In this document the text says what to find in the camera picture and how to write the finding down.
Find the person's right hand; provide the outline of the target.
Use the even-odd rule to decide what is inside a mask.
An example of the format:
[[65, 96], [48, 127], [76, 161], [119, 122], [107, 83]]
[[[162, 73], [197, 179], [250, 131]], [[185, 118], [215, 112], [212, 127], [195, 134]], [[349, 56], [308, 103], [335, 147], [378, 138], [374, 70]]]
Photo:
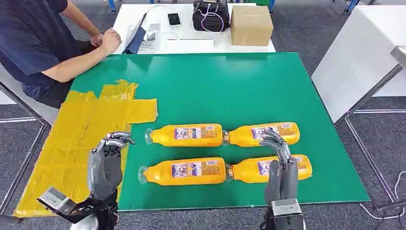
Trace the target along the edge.
[[122, 43], [120, 35], [114, 30], [107, 30], [102, 36], [101, 49], [106, 55], [112, 54]]

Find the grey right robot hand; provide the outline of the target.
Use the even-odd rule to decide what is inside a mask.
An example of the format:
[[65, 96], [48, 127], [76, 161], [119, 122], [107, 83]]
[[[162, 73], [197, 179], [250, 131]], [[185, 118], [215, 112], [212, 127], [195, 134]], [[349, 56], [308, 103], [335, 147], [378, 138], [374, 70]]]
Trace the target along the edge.
[[297, 198], [297, 160], [291, 155], [287, 142], [276, 131], [265, 130], [259, 144], [274, 149], [278, 157], [270, 162], [269, 181], [264, 192], [266, 204], [270, 206], [276, 200]]

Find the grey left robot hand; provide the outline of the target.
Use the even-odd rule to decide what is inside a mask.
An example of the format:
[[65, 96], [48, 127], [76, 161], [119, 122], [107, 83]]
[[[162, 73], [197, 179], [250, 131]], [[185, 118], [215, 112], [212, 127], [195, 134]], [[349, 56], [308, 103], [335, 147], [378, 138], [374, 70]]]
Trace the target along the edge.
[[108, 133], [91, 150], [87, 183], [92, 198], [107, 199], [122, 182], [122, 149], [129, 144], [135, 144], [132, 134], [127, 131], [117, 131]]

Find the person's left hand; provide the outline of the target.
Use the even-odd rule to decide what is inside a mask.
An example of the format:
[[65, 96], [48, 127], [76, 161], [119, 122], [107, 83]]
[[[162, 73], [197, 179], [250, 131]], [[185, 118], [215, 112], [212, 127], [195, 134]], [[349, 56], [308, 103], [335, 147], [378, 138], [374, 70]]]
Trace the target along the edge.
[[97, 32], [91, 35], [90, 42], [93, 47], [100, 47], [102, 45], [103, 34]]

